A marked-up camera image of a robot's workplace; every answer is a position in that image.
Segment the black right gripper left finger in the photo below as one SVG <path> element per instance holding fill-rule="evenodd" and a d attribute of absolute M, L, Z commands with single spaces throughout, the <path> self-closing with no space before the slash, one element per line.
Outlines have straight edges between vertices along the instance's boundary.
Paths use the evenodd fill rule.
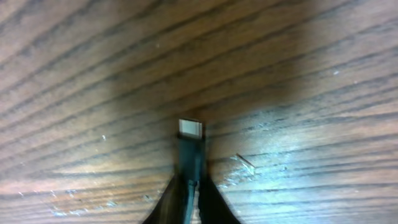
<path fill-rule="evenodd" d="M 187 202 L 188 184 L 181 175 L 175 174 L 143 224 L 183 224 Z"/>

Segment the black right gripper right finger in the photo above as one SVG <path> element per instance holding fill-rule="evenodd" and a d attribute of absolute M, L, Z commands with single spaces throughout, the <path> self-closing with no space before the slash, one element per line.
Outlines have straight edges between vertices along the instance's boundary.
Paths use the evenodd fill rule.
<path fill-rule="evenodd" d="M 202 224 L 240 224 L 210 176 L 200 181 L 198 209 Z"/>

